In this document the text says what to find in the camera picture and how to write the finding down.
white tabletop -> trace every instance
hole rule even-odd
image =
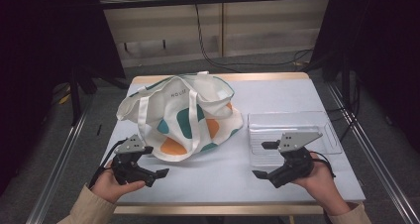
[[[248,114],[266,112],[324,111],[310,79],[229,81],[235,90],[232,104],[242,114],[244,127],[218,148],[195,154],[179,163],[143,156],[139,165],[155,171],[169,168],[167,177],[153,187],[126,194],[118,205],[263,205],[314,203],[300,186],[289,183],[275,188],[252,173],[248,140]],[[132,83],[128,95],[144,84]],[[118,121],[108,150],[118,141],[136,134],[137,125]],[[335,182],[345,200],[363,201],[365,196],[344,152],[328,156]]]

person's left hand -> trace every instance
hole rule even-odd
[[[110,161],[106,168],[98,177],[95,184],[91,188],[92,192],[99,197],[115,203],[124,194],[139,190],[146,184],[144,181],[135,181],[120,185],[115,179],[114,173],[110,169],[112,161]]]

black horizontal bar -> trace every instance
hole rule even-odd
[[[240,2],[257,2],[257,1],[277,1],[277,0],[115,0],[103,1],[99,4],[79,4],[66,5],[72,9],[124,9],[124,8],[148,8],[160,6],[179,6],[179,5],[195,5],[195,4],[219,4],[219,3],[240,3]]]

person's arm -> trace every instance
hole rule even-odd
[[[145,186],[143,181],[120,185],[112,170],[103,171],[89,190],[83,186],[70,214],[59,224],[105,224],[111,219],[116,208],[114,204],[124,194],[136,191]]]
[[[324,208],[334,224],[370,223],[362,205],[347,203],[341,196],[331,177],[327,166],[314,163],[314,169],[307,177],[299,178],[293,183],[302,186]]]

tote bag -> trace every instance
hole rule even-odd
[[[157,158],[179,162],[217,147],[243,126],[231,104],[234,94],[226,81],[207,71],[170,76],[126,97],[117,118],[137,123]]]

